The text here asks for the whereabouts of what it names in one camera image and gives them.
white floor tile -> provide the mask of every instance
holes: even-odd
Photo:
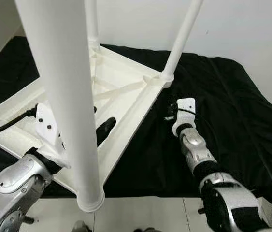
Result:
[[[32,225],[22,224],[20,232],[70,232],[78,220],[93,229],[94,214],[78,208],[76,199],[39,199],[28,211],[35,218]]]
[[[182,198],[106,198],[96,212],[95,232],[133,232],[147,227],[189,232]]]
[[[207,224],[205,214],[198,214],[198,209],[203,208],[201,198],[184,198],[184,205],[190,232],[213,232]]]

